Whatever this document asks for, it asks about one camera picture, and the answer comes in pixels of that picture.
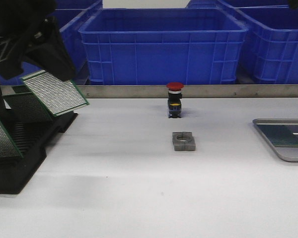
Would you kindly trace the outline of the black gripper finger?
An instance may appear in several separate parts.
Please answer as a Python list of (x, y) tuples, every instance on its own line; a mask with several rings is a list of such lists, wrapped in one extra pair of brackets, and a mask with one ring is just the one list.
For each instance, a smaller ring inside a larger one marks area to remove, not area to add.
[(72, 80), (76, 75), (55, 16), (48, 16), (39, 24), (28, 43), (24, 59), (61, 81)]

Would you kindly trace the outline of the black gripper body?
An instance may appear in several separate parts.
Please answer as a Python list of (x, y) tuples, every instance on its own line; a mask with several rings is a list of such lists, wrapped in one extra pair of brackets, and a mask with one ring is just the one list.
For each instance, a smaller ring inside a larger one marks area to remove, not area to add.
[(45, 17), (56, 9), (54, 0), (0, 0), (0, 76), (23, 73), (27, 45)]
[(297, 9), (298, 8), (298, 0), (288, 0), (288, 6), (291, 9)]

